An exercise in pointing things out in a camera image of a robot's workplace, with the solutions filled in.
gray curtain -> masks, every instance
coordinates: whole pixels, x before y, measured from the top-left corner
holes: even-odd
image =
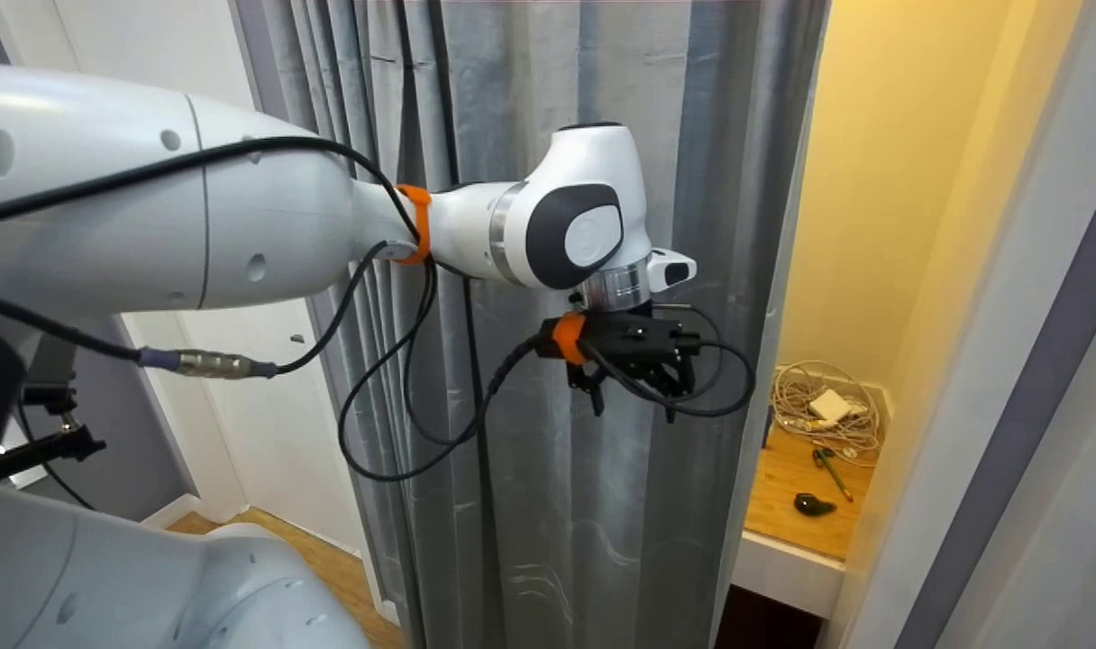
[[[699,261],[675,298],[717,317],[754,364],[821,19],[826,0],[240,0],[259,104],[376,155],[396,179],[516,179],[553,131],[628,123],[653,243]],[[327,357],[335,397],[413,320],[413,275],[378,267],[357,298]],[[563,295],[444,279],[413,387],[424,421],[450,435],[473,415],[469,313],[490,370],[563,309]],[[400,387],[395,364],[348,427],[385,472],[436,452],[404,417]],[[558,364],[528,359],[480,442],[404,486],[357,478],[413,647],[711,647],[726,539],[740,534],[742,415],[669,421],[624,388],[606,402],[594,417]]]

orange ring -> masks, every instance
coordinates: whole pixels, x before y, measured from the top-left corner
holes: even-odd
[[[583,333],[583,313],[568,313],[553,329],[553,341],[555,341],[558,357],[579,368],[587,359],[581,353],[581,333]]]
[[[424,267],[433,257],[433,227],[431,227],[433,194],[414,184],[400,184],[400,194],[414,204],[414,233],[418,233],[414,254],[404,257],[400,262]]]

curtain fold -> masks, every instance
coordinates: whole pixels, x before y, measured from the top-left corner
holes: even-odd
[[[553,131],[615,119],[639,137],[656,247],[699,261],[682,303],[754,359],[783,239],[826,0],[240,0],[259,104],[433,192],[516,179]],[[418,279],[378,267],[327,353],[335,402],[408,329]],[[339,291],[314,298],[332,313]],[[473,415],[469,313],[490,370],[563,295],[444,279],[414,353],[424,427]],[[357,454],[413,468],[439,442],[404,415],[404,368],[350,421]],[[436,472],[357,478],[378,590],[413,647],[711,647],[737,417],[680,417],[606,387],[606,415],[528,359]]]

